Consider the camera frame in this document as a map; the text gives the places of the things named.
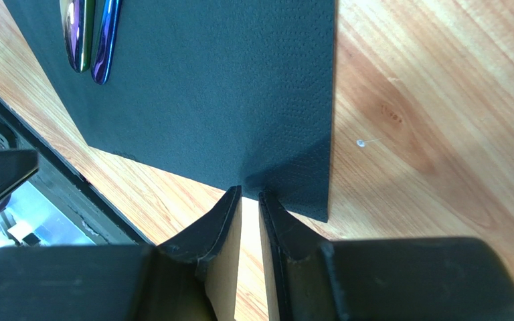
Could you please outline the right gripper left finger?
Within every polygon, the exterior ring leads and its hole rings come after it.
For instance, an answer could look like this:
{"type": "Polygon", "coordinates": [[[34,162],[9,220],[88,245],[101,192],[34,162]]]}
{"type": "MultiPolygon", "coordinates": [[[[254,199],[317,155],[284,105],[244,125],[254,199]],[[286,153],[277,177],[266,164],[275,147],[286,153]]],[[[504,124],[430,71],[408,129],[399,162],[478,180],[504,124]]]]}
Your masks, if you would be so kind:
{"type": "Polygon", "coordinates": [[[233,320],[239,186],[154,245],[0,249],[0,320],[233,320]]]}

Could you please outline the black paper napkin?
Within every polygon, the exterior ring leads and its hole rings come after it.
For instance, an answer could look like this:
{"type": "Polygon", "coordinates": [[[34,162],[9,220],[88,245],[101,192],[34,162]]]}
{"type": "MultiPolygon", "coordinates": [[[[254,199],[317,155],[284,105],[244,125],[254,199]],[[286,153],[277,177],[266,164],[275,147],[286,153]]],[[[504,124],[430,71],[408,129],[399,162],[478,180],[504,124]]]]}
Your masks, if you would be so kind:
{"type": "Polygon", "coordinates": [[[328,220],[333,1],[123,1],[104,85],[58,1],[6,7],[88,145],[328,220]]]}

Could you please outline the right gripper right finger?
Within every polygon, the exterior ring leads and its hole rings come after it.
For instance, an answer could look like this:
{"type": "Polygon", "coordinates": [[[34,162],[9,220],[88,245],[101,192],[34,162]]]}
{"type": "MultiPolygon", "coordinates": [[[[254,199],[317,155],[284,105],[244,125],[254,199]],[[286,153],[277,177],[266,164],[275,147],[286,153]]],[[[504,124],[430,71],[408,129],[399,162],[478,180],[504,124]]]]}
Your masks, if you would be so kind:
{"type": "Polygon", "coordinates": [[[473,237],[331,241],[259,196],[271,320],[514,320],[514,281],[473,237]]]}

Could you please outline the iridescent spoon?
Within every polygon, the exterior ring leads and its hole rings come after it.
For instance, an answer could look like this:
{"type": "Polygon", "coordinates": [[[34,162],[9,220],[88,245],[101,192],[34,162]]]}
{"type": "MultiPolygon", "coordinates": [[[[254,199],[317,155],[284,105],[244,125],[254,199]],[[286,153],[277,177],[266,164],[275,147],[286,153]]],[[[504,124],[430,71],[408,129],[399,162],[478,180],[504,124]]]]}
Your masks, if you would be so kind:
{"type": "Polygon", "coordinates": [[[92,79],[99,85],[107,83],[110,76],[121,7],[122,1],[108,0],[102,9],[96,52],[91,65],[92,79]]]}

